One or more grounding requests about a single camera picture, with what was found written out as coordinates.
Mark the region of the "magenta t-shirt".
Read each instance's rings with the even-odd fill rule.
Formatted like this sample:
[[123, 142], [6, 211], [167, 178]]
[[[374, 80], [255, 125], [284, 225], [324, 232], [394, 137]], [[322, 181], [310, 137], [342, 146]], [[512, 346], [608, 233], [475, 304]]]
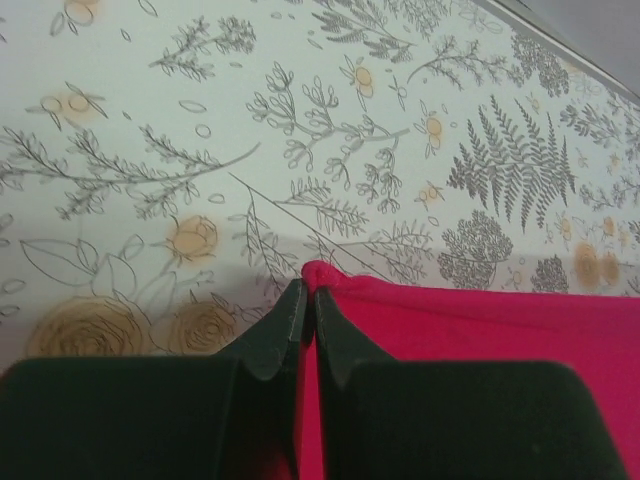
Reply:
[[322, 261], [301, 270], [400, 360], [549, 360], [588, 386], [631, 478], [639, 476], [639, 301], [634, 297], [399, 285]]

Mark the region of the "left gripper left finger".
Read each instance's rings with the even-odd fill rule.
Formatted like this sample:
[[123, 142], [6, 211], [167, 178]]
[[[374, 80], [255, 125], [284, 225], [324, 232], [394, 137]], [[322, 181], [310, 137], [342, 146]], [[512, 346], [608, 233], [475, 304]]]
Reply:
[[1, 378], [5, 479], [295, 479], [307, 289], [209, 356], [24, 360]]

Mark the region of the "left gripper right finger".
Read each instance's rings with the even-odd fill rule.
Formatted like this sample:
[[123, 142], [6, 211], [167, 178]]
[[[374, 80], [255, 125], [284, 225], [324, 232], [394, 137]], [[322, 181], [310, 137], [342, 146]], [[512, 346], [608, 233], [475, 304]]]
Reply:
[[548, 361], [401, 361], [315, 295], [328, 479], [624, 479], [591, 392]]

